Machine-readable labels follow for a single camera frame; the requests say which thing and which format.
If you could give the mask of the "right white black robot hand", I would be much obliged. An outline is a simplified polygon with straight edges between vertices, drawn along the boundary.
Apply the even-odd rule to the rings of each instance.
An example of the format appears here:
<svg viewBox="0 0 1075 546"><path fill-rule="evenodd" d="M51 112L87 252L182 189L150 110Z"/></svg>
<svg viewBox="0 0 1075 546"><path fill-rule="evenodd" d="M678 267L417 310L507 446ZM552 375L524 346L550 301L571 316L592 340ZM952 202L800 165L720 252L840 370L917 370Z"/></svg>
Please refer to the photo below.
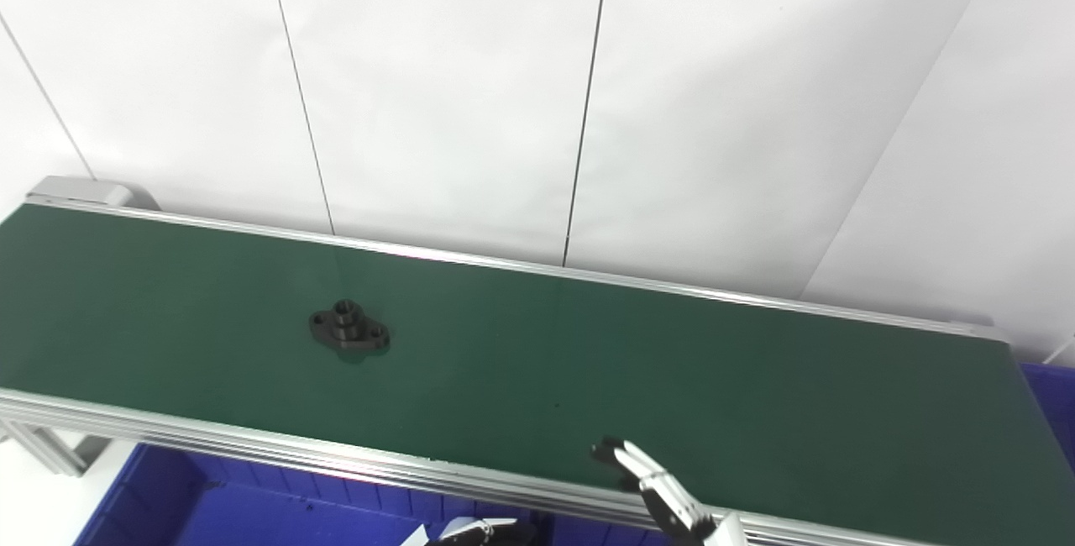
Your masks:
<svg viewBox="0 0 1075 546"><path fill-rule="evenodd" d="M676 545L747 545L737 512L711 515L682 482L650 455L624 439L602 439L591 457L621 473L621 487L642 497L650 518Z"/></svg>

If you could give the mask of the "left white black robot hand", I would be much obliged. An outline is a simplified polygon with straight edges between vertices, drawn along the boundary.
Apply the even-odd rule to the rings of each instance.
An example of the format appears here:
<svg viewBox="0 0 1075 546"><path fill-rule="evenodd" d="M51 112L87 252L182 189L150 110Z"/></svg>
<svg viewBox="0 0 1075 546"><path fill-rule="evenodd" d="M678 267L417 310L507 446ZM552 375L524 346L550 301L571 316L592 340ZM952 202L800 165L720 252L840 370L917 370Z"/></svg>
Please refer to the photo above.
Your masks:
<svg viewBox="0 0 1075 546"><path fill-rule="evenodd" d="M420 525L401 545L530 545L538 526L513 517L457 517L438 536Z"/></svg>

